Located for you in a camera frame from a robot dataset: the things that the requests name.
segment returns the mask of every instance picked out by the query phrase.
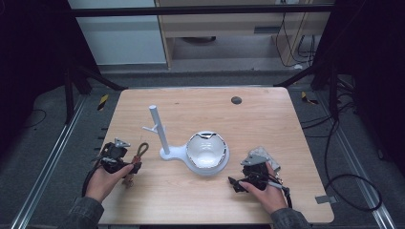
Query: light wood tabletop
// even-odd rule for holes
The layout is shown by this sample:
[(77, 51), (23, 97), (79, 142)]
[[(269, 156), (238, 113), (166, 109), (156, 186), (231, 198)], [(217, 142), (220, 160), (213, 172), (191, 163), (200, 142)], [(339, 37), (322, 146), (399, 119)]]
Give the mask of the light wood tabletop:
[[(235, 105), (231, 98), (239, 96)], [(225, 168), (201, 177), (182, 161), (160, 157), (160, 138), (149, 111), (156, 105), (170, 146), (184, 145), (199, 131), (218, 133), (229, 147)], [(114, 138), (131, 143), (123, 159), (130, 162), (142, 142), (150, 147), (134, 186), (121, 183), (103, 201), (100, 224), (257, 224), (269, 215), (249, 193), (235, 193), (228, 177), (243, 178), (241, 161), (263, 146), (281, 165), (280, 176), (290, 189), (293, 208), (312, 223), (333, 220), (320, 177), (285, 88), (164, 88), (126, 90), (120, 95), (105, 143)]]

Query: gray jacket sleeve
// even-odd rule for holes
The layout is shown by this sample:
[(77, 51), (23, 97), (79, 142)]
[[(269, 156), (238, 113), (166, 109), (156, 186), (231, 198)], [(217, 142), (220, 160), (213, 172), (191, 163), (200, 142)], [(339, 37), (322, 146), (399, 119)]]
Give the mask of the gray jacket sleeve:
[(279, 209), (273, 212), (270, 216), (273, 220), (274, 227), (277, 229), (312, 228), (302, 213), (291, 208)]
[(97, 200), (81, 198), (75, 202), (75, 206), (71, 209), (69, 215), (57, 228), (97, 228), (103, 212), (104, 208)]

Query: white plastic base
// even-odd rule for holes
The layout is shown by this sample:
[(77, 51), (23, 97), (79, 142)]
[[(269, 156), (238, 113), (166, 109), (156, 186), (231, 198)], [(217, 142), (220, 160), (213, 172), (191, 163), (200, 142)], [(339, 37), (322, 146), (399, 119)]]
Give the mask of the white plastic base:
[(221, 163), (218, 166), (216, 166), (214, 168), (204, 168), (204, 169), (198, 168), (188, 158), (187, 152), (186, 152), (186, 146), (187, 146), (187, 144), (185, 144), (183, 146), (169, 146), (170, 154), (168, 154), (168, 155), (164, 152), (163, 148), (161, 148), (160, 156), (164, 160), (182, 160), (182, 162), (184, 162), (185, 165), (187, 165), (187, 167), (191, 171), (193, 171), (194, 173), (196, 173), (198, 175), (206, 176), (206, 177), (210, 177), (210, 176), (214, 176), (214, 175), (218, 174), (226, 166), (227, 162), (229, 161), (229, 148), (225, 144), (224, 159), (221, 161)]

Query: white panel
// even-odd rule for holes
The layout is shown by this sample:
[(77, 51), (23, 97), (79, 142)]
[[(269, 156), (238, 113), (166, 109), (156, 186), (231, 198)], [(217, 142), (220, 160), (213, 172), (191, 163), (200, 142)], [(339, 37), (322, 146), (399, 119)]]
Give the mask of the white panel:
[[(69, 0), (72, 9), (155, 7), (153, 0)], [(157, 16), (77, 18), (98, 65), (165, 63)]]

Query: white bowl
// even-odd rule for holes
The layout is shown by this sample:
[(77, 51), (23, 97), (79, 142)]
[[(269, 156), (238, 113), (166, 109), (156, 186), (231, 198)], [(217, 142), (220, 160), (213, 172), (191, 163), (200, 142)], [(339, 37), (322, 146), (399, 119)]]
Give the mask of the white bowl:
[(216, 133), (203, 131), (193, 135), (186, 145), (188, 159), (199, 169), (219, 166), (226, 154), (226, 144)]

